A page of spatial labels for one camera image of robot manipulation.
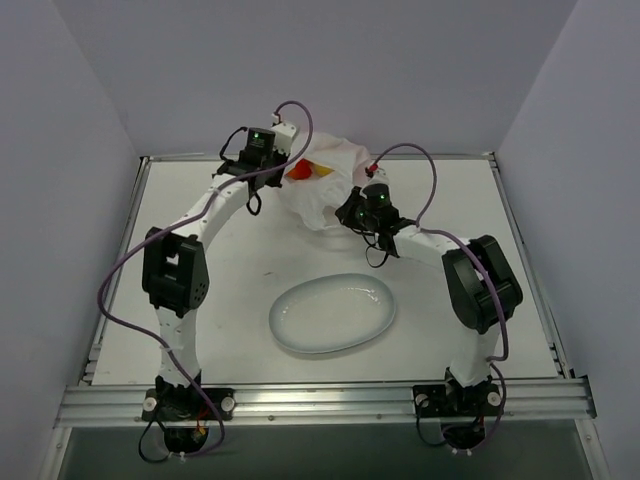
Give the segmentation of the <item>white oval plate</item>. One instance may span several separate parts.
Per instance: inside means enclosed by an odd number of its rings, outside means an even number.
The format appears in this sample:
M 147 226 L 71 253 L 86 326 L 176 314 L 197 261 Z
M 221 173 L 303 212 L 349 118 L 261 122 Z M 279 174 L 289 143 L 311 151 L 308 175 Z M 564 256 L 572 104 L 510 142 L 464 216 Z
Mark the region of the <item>white oval plate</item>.
M 269 328 L 284 349 L 323 355 L 376 339 L 394 322 L 391 289 L 366 274 L 343 273 L 303 282 L 282 293 L 269 311 Z

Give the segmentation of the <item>red fake apple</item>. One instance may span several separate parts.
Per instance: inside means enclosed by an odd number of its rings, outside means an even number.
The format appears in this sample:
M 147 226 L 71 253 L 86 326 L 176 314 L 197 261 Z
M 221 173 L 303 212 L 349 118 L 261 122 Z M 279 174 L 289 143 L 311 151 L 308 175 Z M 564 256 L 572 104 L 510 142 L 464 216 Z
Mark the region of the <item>red fake apple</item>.
M 292 180 L 306 180 L 313 175 L 314 171 L 311 163 L 306 159 L 299 160 L 291 170 L 288 171 L 286 176 Z

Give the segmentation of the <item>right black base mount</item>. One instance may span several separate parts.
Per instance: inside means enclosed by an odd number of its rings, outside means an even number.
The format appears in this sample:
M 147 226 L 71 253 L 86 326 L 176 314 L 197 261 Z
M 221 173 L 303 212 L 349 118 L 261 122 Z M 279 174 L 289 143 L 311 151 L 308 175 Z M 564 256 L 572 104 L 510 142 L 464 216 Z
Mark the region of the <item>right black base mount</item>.
M 505 394 L 491 379 L 462 387 L 454 379 L 412 387 L 415 426 L 420 441 L 430 448 L 450 447 L 454 454 L 471 456 L 499 425 Z M 421 421 L 440 421 L 440 438 L 429 440 Z

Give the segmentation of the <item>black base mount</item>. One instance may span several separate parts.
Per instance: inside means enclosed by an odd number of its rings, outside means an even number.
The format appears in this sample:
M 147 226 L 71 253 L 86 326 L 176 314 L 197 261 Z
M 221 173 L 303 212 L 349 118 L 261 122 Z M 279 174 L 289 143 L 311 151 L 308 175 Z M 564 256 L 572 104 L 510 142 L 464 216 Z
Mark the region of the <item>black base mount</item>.
M 170 454 L 192 457 L 209 453 L 206 447 L 209 437 L 207 422 L 224 427 L 224 422 L 233 418 L 236 407 L 235 391 L 231 388 L 204 387 L 206 401 L 192 386 L 161 386 L 159 390 L 146 391 L 141 420 L 145 428 L 138 441 L 138 452 L 145 461 L 160 463 Z M 157 427 L 162 433 L 166 454 L 162 458 L 146 457 L 143 440 L 147 433 Z
M 454 454 L 471 456 L 499 425 L 505 394 L 491 379 L 462 387 L 454 379 L 412 387 L 415 426 L 420 441 L 430 448 L 450 447 Z M 429 440 L 421 421 L 440 421 L 440 438 Z

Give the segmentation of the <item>yellow fake pear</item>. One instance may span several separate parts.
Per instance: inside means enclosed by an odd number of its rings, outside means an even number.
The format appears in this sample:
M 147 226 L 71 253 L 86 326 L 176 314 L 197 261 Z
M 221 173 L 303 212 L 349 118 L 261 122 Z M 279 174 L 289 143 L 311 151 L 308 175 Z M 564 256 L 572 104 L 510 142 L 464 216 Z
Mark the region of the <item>yellow fake pear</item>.
M 333 172 L 333 169 L 318 164 L 313 164 L 312 169 L 319 177 L 325 177 Z

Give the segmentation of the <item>aluminium front rail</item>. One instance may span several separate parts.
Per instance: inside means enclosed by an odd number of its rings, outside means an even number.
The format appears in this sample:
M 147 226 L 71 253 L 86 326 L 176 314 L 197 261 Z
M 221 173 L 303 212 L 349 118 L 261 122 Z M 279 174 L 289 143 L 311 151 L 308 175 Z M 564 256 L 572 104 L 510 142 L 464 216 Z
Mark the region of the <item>aluminium front rail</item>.
M 419 390 L 442 381 L 315 384 L 232 384 L 229 428 L 262 425 L 410 423 Z M 141 427 L 147 385 L 70 387 L 54 425 L 59 428 Z M 586 379 L 512 379 L 503 418 L 583 420 L 597 415 Z

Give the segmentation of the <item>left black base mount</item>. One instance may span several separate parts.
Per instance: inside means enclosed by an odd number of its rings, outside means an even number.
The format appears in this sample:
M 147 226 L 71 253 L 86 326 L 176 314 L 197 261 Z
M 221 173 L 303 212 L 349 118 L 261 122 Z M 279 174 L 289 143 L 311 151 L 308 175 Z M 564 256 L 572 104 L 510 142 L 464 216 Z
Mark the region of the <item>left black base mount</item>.
M 235 391 L 231 388 L 204 387 L 206 401 L 192 386 L 161 386 L 159 390 L 146 391 L 141 420 L 145 428 L 138 441 L 138 452 L 145 461 L 160 463 L 170 454 L 192 457 L 209 453 L 206 447 L 209 437 L 207 422 L 224 427 L 224 422 L 233 418 L 236 407 Z M 143 440 L 147 433 L 157 427 L 162 433 L 166 454 L 162 458 L 146 457 Z

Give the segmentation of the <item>white plastic bag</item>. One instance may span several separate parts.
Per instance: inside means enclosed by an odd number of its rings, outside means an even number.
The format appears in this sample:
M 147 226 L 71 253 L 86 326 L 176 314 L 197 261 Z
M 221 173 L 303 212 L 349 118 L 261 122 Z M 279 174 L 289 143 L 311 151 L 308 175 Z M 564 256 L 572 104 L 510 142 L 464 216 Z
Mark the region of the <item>white plastic bag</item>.
M 284 177 L 280 201 L 312 231 L 337 227 L 334 212 L 345 203 L 352 188 L 364 182 L 364 168 L 372 160 L 369 151 L 347 139 L 314 132 L 301 159 L 333 172 L 325 177 L 313 173 L 309 179 L 298 181 Z

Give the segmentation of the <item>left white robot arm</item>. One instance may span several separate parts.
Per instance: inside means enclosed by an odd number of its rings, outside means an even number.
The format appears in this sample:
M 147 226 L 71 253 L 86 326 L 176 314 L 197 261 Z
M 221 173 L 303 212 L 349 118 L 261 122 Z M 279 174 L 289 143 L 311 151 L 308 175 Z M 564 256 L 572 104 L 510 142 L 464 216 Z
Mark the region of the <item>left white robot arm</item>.
M 179 419 L 194 417 L 202 405 L 196 354 L 196 317 L 209 290 L 206 251 L 236 211 L 258 199 L 264 187 L 282 186 L 298 129 L 288 122 L 249 128 L 236 160 L 225 160 L 200 199 L 174 223 L 175 229 L 144 248 L 142 288 L 160 325 L 162 348 L 157 384 L 172 388 L 166 408 Z

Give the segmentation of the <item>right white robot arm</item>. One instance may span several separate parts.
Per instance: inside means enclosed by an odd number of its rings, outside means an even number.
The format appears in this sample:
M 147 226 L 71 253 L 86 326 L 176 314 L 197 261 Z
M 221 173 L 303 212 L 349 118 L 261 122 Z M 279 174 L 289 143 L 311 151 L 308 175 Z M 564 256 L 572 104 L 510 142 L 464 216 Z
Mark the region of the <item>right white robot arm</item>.
M 401 216 L 389 187 L 376 183 L 352 189 L 336 210 L 339 223 L 373 241 L 387 258 L 442 266 L 453 312 L 462 325 L 461 346 L 447 369 L 454 381 L 444 400 L 455 412 L 480 400 L 491 368 L 509 358 L 507 321 L 523 301 L 522 288 L 498 241 L 483 235 L 462 239 L 441 229 L 426 229 Z

